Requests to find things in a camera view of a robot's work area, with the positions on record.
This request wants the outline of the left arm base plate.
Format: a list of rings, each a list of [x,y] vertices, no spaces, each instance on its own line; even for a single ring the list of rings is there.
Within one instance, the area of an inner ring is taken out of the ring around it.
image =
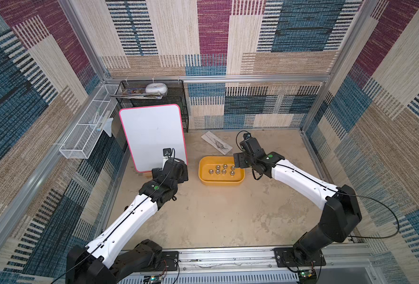
[[[177,272],[179,262],[178,251],[165,251],[153,257],[151,265],[148,267],[149,271],[154,272]]]

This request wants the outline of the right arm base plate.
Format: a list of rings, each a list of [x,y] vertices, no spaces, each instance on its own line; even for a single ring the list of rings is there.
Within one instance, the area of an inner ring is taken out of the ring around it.
[[[321,251],[311,256],[301,251],[296,252],[293,247],[276,247],[273,253],[278,267],[310,267],[327,264]]]

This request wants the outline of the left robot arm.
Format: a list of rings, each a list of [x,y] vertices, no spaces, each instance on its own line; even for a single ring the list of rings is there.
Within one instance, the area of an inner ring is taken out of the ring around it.
[[[175,200],[178,185],[188,180],[184,161],[171,158],[162,168],[152,170],[125,211],[86,246],[74,246],[67,255],[67,284],[117,284],[134,272],[159,271],[167,267],[162,247],[146,239],[123,253],[138,229],[168,201]]]

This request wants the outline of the yellow plastic storage box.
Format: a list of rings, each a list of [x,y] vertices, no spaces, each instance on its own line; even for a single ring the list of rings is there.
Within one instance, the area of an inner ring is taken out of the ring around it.
[[[235,168],[234,157],[228,156],[203,157],[198,175],[206,186],[238,186],[246,176],[244,169]]]

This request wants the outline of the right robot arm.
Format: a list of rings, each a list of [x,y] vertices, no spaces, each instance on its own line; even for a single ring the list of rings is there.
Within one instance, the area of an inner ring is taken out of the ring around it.
[[[281,257],[289,266],[322,263],[321,251],[333,243],[346,241],[362,221],[362,213],[354,189],[321,180],[272,152],[254,157],[246,153],[234,155],[234,166],[251,169],[258,177],[268,177],[294,192],[291,203],[313,205],[310,225],[305,233]]]

